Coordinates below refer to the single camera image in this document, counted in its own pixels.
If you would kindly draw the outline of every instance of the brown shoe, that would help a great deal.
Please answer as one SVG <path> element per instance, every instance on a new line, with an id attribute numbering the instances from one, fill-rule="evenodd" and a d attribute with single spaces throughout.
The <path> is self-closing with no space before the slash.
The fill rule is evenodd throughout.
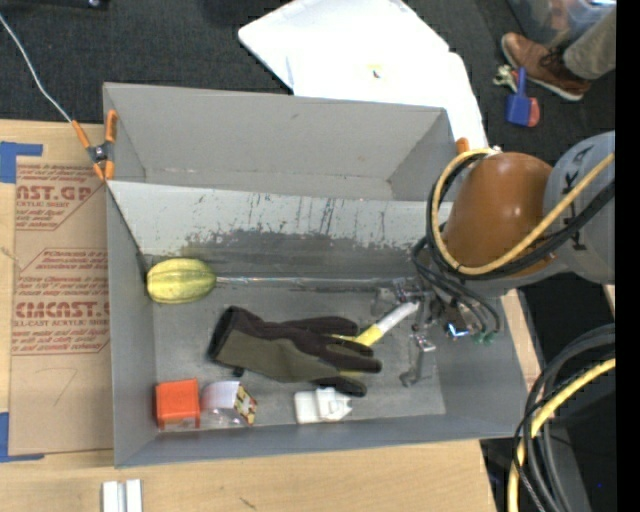
<path id="1" fill-rule="evenodd" d="M 524 67 L 527 78 L 569 101 L 579 101 L 589 90 L 588 80 L 574 75 L 562 62 L 562 53 L 509 32 L 502 36 L 502 53 L 514 69 Z"/>

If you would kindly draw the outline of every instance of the wooden table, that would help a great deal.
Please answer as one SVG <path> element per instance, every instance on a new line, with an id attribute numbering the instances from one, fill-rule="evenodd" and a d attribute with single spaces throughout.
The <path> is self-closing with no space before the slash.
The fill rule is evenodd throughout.
<path id="1" fill-rule="evenodd" d="M 67 133 L 60 123 L 0 120 L 2 141 L 33 142 L 34 130 L 45 146 L 51 142 L 51 148 L 83 154 L 79 144 L 62 143 L 61 137 L 74 141 L 71 127 Z M 87 131 L 94 142 L 102 142 L 101 126 Z M 0 411 L 9 408 L 14 206 L 15 186 L 0 183 Z M 515 291 L 503 304 L 524 374 L 532 382 L 539 367 Z M 496 510 L 476 440 L 122 470 L 114 469 L 111 450 L 50 454 L 0 464 L 0 508 L 99 511 L 101 483 L 126 479 L 142 481 L 146 512 Z"/>

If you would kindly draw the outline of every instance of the person's leg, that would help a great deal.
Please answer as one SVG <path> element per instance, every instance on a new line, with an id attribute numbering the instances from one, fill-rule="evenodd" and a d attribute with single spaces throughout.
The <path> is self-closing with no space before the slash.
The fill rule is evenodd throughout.
<path id="1" fill-rule="evenodd" d="M 514 69 L 523 67 L 527 79 L 569 101 L 581 100 L 591 83 L 569 70 L 558 49 L 509 32 L 502 36 L 502 53 Z"/>
<path id="2" fill-rule="evenodd" d="M 565 66 L 580 78 L 595 80 L 616 68 L 616 8 L 592 25 L 563 53 Z"/>

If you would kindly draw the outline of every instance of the blue tape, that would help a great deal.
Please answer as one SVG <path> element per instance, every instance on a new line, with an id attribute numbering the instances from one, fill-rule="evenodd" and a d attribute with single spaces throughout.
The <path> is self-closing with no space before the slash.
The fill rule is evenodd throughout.
<path id="1" fill-rule="evenodd" d="M 0 182 L 16 182 L 16 158 L 18 156 L 42 156 L 42 144 L 0 142 Z"/>
<path id="2" fill-rule="evenodd" d="M 7 455 L 9 441 L 9 413 L 0 413 L 0 463 L 12 462 L 17 460 L 38 460 L 44 457 L 44 455 Z"/>

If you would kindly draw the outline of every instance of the yellow cable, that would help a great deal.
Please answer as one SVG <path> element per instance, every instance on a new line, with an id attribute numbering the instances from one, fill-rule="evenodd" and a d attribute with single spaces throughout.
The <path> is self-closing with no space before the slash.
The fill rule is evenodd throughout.
<path id="1" fill-rule="evenodd" d="M 572 381 L 570 384 L 565 386 L 556 396 L 554 396 L 551 400 L 549 400 L 542 408 L 540 408 L 531 423 L 531 437 L 535 437 L 540 428 L 545 421 L 554 413 L 558 407 L 560 407 L 563 403 L 565 403 L 571 396 L 573 396 L 577 391 L 582 389 L 584 386 L 589 384 L 591 381 L 595 380 L 597 377 L 602 375 L 603 373 L 608 372 L 612 368 L 616 366 L 616 359 L 611 358 L 603 363 L 591 368 L 584 375 L 578 377 L 576 380 Z M 524 464 L 524 460 L 526 457 L 524 441 L 520 440 L 517 449 L 518 462 L 522 466 Z M 507 501 L 507 510 L 509 512 L 518 512 L 518 482 L 519 482 L 519 474 L 518 469 L 516 468 L 515 463 L 511 464 L 511 469 L 509 471 L 509 482 L 507 486 L 508 493 L 508 501 Z"/>
<path id="2" fill-rule="evenodd" d="M 444 241 L 442 240 L 442 234 L 440 233 L 440 229 L 438 226 L 438 205 L 440 203 L 440 194 L 442 193 L 442 187 L 444 185 L 445 180 L 453 172 L 455 167 L 461 160 L 464 160 L 465 155 L 466 158 L 469 157 L 469 153 L 473 153 L 472 151 L 468 151 L 466 153 L 462 153 L 457 158 L 451 161 L 451 163 L 445 168 L 443 173 L 440 175 L 438 182 L 436 183 L 436 187 L 434 188 L 433 200 L 431 203 L 431 225 L 433 226 L 433 235 L 435 244 L 444 257 L 444 259 L 455 268 L 458 272 L 467 275 L 480 275 L 486 274 L 495 270 L 506 263 L 509 263 L 516 256 L 518 256 L 522 251 L 524 251 L 532 242 L 534 242 L 543 232 L 547 229 L 551 223 L 556 220 L 556 218 L 560 215 L 560 213 L 567 208 L 575 198 L 582 193 L 582 191 L 600 174 L 615 158 L 615 153 L 609 153 L 605 158 L 603 158 L 600 163 L 598 163 L 587 175 L 580 180 L 580 182 L 564 197 L 562 200 L 547 214 L 547 216 L 525 237 L 520 243 L 518 243 L 515 247 L 513 247 L 506 254 L 502 255 L 500 258 L 493 260 L 490 263 L 485 265 L 481 265 L 479 267 L 468 267 L 462 265 L 458 262 L 447 249 Z"/>

